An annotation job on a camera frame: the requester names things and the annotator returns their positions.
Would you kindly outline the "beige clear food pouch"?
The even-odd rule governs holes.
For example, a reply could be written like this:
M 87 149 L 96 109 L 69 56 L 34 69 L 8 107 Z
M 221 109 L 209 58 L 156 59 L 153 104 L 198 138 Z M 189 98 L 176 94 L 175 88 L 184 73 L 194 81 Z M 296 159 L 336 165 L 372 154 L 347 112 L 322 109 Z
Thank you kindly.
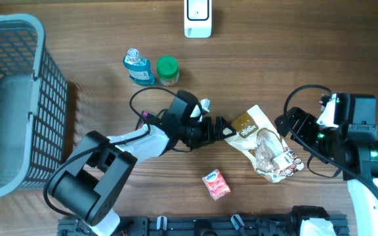
M 262 109 L 255 105 L 235 118 L 236 134 L 225 140 L 242 152 L 262 177 L 278 183 L 304 169 L 305 165 L 280 136 Z

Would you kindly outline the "red tissue packet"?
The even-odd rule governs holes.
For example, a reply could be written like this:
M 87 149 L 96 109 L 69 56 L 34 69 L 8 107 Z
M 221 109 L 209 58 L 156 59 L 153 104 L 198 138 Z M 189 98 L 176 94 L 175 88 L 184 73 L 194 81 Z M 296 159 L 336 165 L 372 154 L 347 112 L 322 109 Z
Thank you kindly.
M 204 176 L 202 180 L 207 187 L 211 198 L 215 201 L 231 192 L 230 187 L 218 169 L 215 169 L 208 175 Z

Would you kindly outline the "black red snack packet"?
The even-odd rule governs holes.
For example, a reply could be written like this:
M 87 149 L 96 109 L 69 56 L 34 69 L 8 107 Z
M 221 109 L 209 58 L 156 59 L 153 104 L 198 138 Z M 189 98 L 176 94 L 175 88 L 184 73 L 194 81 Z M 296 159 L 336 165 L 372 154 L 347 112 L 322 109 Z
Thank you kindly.
M 149 116 L 149 114 L 150 114 L 150 113 L 147 112 L 147 111 L 142 111 L 142 112 L 141 112 L 141 116 L 142 116 L 143 118 L 147 118 L 147 117 Z M 135 130 L 139 130 L 139 129 L 142 128 L 142 126 L 144 125 L 144 120 L 143 120 L 143 118 L 140 117 L 140 118 L 138 119 Z

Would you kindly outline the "green lid glass jar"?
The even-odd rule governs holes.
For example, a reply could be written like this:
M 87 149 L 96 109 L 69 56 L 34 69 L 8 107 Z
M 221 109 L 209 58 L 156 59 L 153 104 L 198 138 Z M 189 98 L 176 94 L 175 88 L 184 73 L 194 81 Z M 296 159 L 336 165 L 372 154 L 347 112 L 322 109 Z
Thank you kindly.
M 179 63 L 173 56 L 162 56 L 157 61 L 156 69 L 162 85 L 172 86 L 179 81 Z

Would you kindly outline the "blue mouthwash bottle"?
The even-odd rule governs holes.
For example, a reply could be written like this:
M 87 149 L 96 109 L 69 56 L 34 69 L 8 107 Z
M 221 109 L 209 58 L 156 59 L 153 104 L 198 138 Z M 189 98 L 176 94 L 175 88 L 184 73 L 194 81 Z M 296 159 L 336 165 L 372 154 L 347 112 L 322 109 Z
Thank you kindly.
M 150 86 L 156 82 L 151 70 L 150 61 L 142 57 L 139 50 L 131 48 L 123 59 L 123 65 L 129 72 L 130 79 L 142 86 Z

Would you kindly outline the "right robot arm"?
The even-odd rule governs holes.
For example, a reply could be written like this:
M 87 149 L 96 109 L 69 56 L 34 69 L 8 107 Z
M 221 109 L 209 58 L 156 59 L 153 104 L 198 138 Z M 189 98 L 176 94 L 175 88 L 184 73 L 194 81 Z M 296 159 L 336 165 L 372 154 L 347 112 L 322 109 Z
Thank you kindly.
M 359 235 L 378 235 L 378 126 L 373 95 L 322 96 L 321 115 L 292 107 L 276 118 L 278 134 L 291 139 L 324 163 L 343 168 Z

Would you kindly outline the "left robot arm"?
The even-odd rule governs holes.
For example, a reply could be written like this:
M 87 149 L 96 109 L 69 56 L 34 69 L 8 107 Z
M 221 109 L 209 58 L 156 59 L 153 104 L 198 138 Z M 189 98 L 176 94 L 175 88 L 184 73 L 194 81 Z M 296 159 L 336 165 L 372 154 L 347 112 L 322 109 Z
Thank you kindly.
M 136 164 L 174 150 L 178 142 L 192 151 L 236 135 L 223 117 L 208 116 L 208 99 L 198 100 L 185 90 L 173 96 L 158 114 L 139 113 L 140 129 L 109 137 L 88 132 L 45 183 L 46 204 L 94 235 L 113 235 L 120 223 L 113 205 Z

